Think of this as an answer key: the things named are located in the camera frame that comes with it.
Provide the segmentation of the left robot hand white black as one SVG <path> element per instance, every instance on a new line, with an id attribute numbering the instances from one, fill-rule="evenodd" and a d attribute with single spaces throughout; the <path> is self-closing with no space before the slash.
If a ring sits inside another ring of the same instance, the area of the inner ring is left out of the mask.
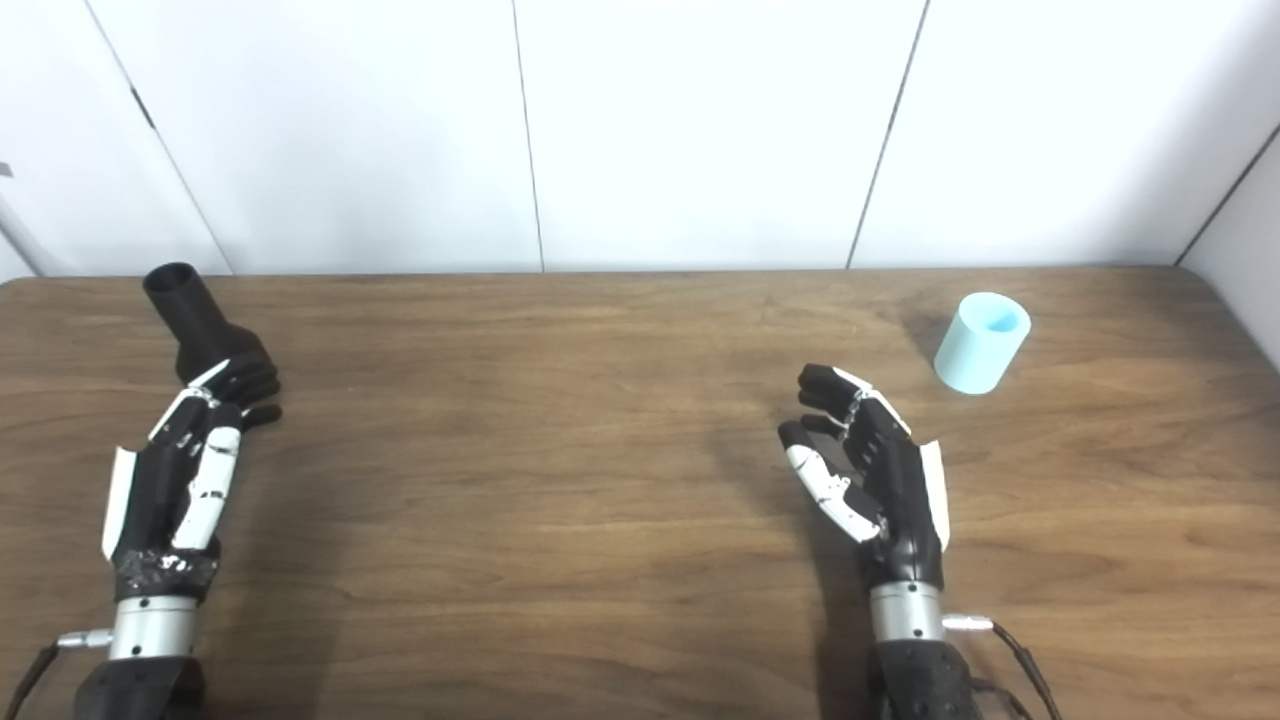
<path id="1" fill-rule="evenodd" d="M 114 600 L 180 597 L 202 603 L 218 574 L 224 514 L 244 434 L 282 416 L 275 364 L 239 354 L 198 373 L 140 450 L 119 447 L 102 524 Z"/>

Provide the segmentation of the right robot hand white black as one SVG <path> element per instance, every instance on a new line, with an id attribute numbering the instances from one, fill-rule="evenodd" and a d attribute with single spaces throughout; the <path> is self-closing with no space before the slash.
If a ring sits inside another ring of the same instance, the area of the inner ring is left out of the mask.
<path id="1" fill-rule="evenodd" d="M 810 413 L 780 424 L 785 455 L 818 509 L 858 546 L 867 589 L 945 588 L 948 500 L 938 441 L 918 443 L 868 380 L 806 364 L 797 401 Z"/>

